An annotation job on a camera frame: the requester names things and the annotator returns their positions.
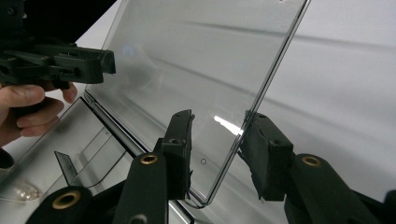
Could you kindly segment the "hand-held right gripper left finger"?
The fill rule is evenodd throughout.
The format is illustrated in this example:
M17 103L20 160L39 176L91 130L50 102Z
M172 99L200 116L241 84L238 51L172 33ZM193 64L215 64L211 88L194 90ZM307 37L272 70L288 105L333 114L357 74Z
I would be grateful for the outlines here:
M184 200L191 187L191 126L194 115L190 109L174 114L162 142L166 158L169 200Z

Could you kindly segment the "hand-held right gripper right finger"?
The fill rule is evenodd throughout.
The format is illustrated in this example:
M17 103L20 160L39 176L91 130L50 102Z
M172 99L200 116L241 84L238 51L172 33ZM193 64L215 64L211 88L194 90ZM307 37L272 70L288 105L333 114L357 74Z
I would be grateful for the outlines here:
M260 199L284 200L292 154L288 137L267 116L256 113L244 132L238 155L248 166Z

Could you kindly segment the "transparent grey compartment box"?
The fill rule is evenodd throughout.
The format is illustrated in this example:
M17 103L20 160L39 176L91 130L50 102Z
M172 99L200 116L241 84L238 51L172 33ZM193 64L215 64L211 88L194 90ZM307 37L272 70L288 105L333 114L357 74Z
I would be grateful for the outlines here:
M106 37L117 71L90 85L17 158L3 180L42 191L0 200L0 224L25 224L51 193L78 185L100 193L150 152L170 120L190 109L191 188L169 205L170 224L193 224L211 203L310 0L121 0Z

